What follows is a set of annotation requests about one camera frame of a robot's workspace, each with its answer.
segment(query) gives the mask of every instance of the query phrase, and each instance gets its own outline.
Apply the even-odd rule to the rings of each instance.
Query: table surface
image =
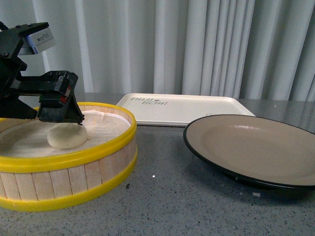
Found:
[[[117,104],[122,97],[85,93],[77,101]],[[258,117],[315,132],[312,102],[239,101]],[[194,156],[183,130],[139,126],[138,161],[122,184],[61,210],[0,208],[0,235],[315,235],[315,193],[235,182]]]

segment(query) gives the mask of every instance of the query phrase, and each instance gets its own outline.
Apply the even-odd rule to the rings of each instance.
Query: black plate rim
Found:
[[[189,127],[197,122],[200,119],[205,119],[205,118],[211,118],[211,117],[217,117],[217,116],[240,116],[240,117],[252,117],[252,116],[247,116],[247,115],[233,115],[233,114],[224,114],[224,115],[213,115],[213,116],[206,116],[206,117],[201,117],[198,118],[196,120],[193,120],[192,122],[190,122],[184,129],[184,133],[183,133],[183,137],[184,137],[184,142],[186,144],[186,146],[189,148],[189,150],[196,155],[198,158],[200,158],[202,161],[206,162],[207,164],[210,164],[212,166],[214,166],[215,168],[219,169],[220,171],[224,172],[227,175],[230,175],[234,178],[238,178],[240,180],[244,180],[247,181],[249,183],[254,183],[257,185],[262,185],[262,186],[267,186],[267,187],[273,187],[273,188],[282,188],[282,189],[296,189],[296,190],[315,190],[315,185],[294,185],[294,184],[284,184],[284,183],[277,183],[277,182],[270,182],[270,181],[266,181],[266,180],[262,180],[262,179],[257,179],[257,178],[253,178],[250,176],[246,176],[237,172],[234,172],[232,170],[229,170],[223,166],[220,166],[210,160],[208,160],[207,158],[205,158],[203,155],[201,155],[199,152],[197,152],[192,145],[189,143],[188,139],[187,139],[187,130],[189,129]],[[300,127],[291,125],[291,124],[287,124],[287,123],[283,123],[281,121],[277,121],[277,120],[273,120],[273,119],[268,119],[268,118],[264,118],[264,117],[252,117],[252,118],[260,118],[260,119],[266,119],[266,120],[270,120],[270,121],[274,121],[274,122],[278,122],[281,124],[285,124],[285,125],[289,125],[298,129],[301,129],[303,131],[306,131],[308,133],[311,133],[313,135],[315,135],[314,133],[302,129]]]

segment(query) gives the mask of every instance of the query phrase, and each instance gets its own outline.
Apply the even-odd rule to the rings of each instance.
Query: yellow rim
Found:
[[[79,102],[80,106],[102,106],[121,110],[127,113],[131,118],[131,126],[122,135],[96,147],[85,150],[71,152],[64,155],[48,156],[48,157],[5,157],[0,156],[0,172],[10,173],[34,173],[44,171],[54,171],[59,169],[70,168],[73,166],[83,165],[105,156],[113,154],[127,145],[135,136],[136,120],[134,115],[122,108],[111,104],[96,103],[96,102]]]
[[[11,200],[6,198],[0,198],[0,207],[7,208],[10,210],[17,211],[48,211],[48,210],[58,210],[62,208],[72,207],[78,204],[88,202],[95,199],[104,193],[112,190],[120,183],[122,183],[132,172],[137,161],[136,150],[135,156],[132,162],[118,175],[116,175],[111,180],[103,183],[102,185],[95,187],[93,189],[70,195],[57,199],[40,200],[40,201],[21,201],[21,200]]]

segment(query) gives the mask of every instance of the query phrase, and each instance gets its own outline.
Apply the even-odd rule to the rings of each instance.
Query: plate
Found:
[[[199,118],[184,130],[188,148],[235,179],[315,189],[315,135],[282,122],[243,115]]]
[[[138,125],[186,127],[204,116],[237,114],[254,116],[234,98],[176,95],[176,94],[126,94],[117,106],[131,111]]]

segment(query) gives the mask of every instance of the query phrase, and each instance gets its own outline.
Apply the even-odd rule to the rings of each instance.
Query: cable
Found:
[[[0,21],[0,30],[8,30],[9,28],[7,26],[5,26],[4,23],[2,23],[2,21]]]

